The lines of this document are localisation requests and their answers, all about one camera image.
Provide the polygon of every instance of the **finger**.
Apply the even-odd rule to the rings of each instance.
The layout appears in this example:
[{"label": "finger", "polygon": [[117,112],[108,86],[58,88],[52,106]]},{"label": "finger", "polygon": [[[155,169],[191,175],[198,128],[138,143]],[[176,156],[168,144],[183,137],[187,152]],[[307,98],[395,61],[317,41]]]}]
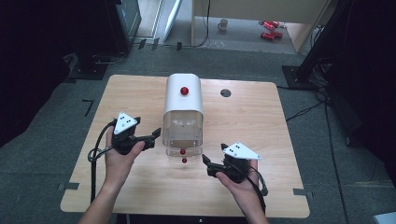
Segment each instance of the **finger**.
[{"label": "finger", "polygon": [[143,150],[143,147],[145,146],[145,142],[138,142],[134,144],[134,147],[131,149],[131,151],[128,153],[128,157],[131,158],[131,160],[136,159],[136,157],[140,154],[140,152]]},{"label": "finger", "polygon": [[250,167],[253,167],[254,169],[258,170],[259,169],[259,163],[255,160],[249,161]]},{"label": "finger", "polygon": [[259,171],[259,163],[258,161],[249,161],[249,165],[250,165],[250,173],[249,173],[249,177],[250,179],[253,180],[253,182],[257,185],[259,184],[259,177],[257,176],[257,171]]},{"label": "finger", "polygon": [[111,138],[113,137],[113,130],[114,130],[113,126],[110,126],[108,128],[108,130],[107,130],[107,133],[106,133],[106,147],[110,147],[111,146]]}]

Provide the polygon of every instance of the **gray carpet floor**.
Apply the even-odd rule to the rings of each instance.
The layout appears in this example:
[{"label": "gray carpet floor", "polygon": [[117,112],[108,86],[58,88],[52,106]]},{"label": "gray carpet floor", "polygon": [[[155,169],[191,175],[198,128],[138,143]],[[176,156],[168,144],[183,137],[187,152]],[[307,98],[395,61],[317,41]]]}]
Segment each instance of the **gray carpet floor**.
[{"label": "gray carpet floor", "polygon": [[[184,72],[286,86],[281,65],[303,60],[297,54],[146,46],[133,48],[123,61],[111,64],[103,80],[60,84],[28,130],[0,148],[0,223],[78,221],[81,214],[61,211],[64,192],[58,188],[69,181],[110,76],[168,77]],[[278,90],[286,118],[318,103],[312,91]],[[93,101],[88,114],[86,100]],[[270,218],[271,223],[375,223],[374,215],[396,211],[396,190],[383,163],[365,148],[346,147],[346,134],[330,105],[291,119],[288,127],[311,213],[304,219]]]}]

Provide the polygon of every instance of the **clear plastic container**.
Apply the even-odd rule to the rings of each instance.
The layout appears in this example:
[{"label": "clear plastic container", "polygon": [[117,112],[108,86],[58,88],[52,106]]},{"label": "clear plastic container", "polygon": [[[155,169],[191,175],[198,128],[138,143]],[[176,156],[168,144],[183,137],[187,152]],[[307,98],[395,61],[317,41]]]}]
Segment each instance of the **clear plastic container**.
[{"label": "clear plastic container", "polygon": [[184,163],[200,159],[203,153],[204,115],[194,110],[173,110],[163,117],[163,144],[171,160]]}]

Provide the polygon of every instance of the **white triangular tracker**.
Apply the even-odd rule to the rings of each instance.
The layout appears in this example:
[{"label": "white triangular tracker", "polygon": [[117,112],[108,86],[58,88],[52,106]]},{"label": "white triangular tracker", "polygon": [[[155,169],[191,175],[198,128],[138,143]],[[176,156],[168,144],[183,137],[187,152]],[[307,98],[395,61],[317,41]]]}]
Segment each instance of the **white triangular tracker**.
[{"label": "white triangular tracker", "polygon": [[237,159],[247,159],[255,161],[259,161],[262,159],[261,155],[257,154],[240,142],[236,142],[232,146],[224,148],[223,152]]},{"label": "white triangular tracker", "polygon": [[137,120],[131,118],[129,115],[121,111],[119,118],[117,119],[116,127],[114,128],[114,134],[122,133],[123,131],[136,125],[136,123]]}]

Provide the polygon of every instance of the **forearm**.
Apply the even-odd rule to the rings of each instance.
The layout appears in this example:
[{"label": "forearm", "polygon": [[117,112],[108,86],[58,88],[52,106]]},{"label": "forearm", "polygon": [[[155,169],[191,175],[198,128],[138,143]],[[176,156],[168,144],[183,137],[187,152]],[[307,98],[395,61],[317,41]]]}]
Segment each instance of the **forearm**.
[{"label": "forearm", "polygon": [[269,223],[267,217],[262,211],[262,207],[257,195],[255,193],[251,193],[250,195],[244,196],[245,197],[243,199],[241,199],[238,195],[234,195],[233,197],[235,198],[239,208],[241,208],[241,211],[247,219],[247,222],[249,224]]},{"label": "forearm", "polygon": [[120,188],[112,188],[104,184],[79,223],[108,223],[119,193]]},{"label": "forearm", "polygon": [[242,211],[249,224],[268,224],[268,219],[262,210]]}]

